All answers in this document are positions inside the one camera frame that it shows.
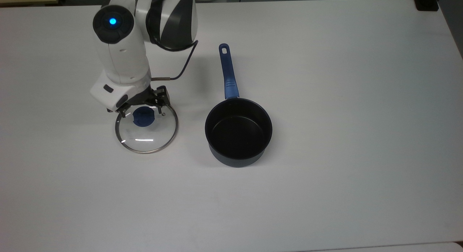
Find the pan handle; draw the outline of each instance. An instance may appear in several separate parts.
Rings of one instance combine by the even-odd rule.
[[[236,85],[235,72],[233,71],[232,56],[230,47],[226,43],[218,46],[220,53],[220,61],[222,63],[222,72],[224,73],[225,81],[225,99],[238,98],[238,86]]]

